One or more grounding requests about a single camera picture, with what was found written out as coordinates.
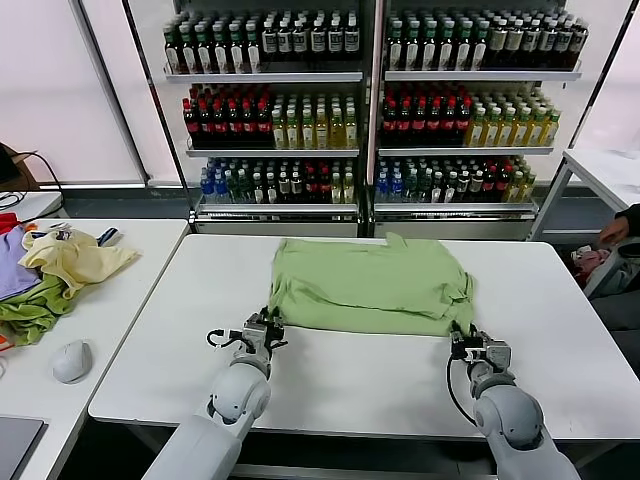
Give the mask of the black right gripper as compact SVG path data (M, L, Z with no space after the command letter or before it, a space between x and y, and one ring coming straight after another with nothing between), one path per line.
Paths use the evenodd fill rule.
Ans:
M485 360L489 336L479 330L475 324L469 328L470 336L464 336L459 324L451 322L450 326L450 357L453 360L478 362Z

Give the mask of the bystander hand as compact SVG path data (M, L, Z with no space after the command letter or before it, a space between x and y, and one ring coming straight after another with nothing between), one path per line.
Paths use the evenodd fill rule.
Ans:
M604 227L599 233L599 243L602 245L616 245L629 235L629 224L626 218L617 218Z

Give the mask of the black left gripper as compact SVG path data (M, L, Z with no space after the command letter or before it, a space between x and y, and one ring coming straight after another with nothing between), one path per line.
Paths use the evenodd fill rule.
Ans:
M267 326L265 348L268 351L273 351L288 344L288 341L284 339L283 319L278 311L270 313L267 306L263 307L259 312L259 322Z

